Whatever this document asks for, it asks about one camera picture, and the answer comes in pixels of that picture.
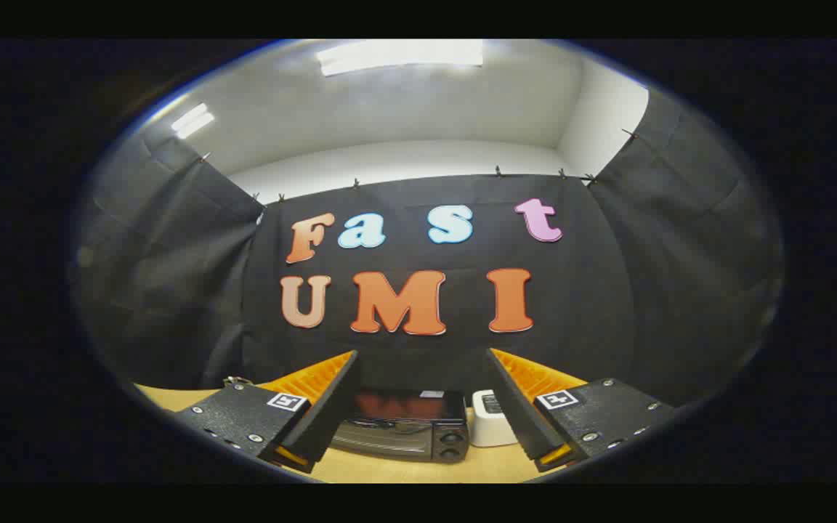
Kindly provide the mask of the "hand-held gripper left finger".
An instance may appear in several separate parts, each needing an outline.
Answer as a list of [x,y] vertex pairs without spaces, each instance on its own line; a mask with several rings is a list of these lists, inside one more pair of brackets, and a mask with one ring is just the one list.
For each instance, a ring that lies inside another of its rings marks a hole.
[[174,418],[237,453],[311,473],[351,414],[360,367],[352,350],[265,384],[231,380]]

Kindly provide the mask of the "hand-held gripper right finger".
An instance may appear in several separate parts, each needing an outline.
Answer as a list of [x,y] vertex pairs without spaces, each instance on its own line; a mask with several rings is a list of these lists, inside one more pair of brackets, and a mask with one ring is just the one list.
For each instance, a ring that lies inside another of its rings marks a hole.
[[675,415],[671,405],[619,378],[584,381],[495,348],[486,361],[499,407],[538,472],[594,459]]

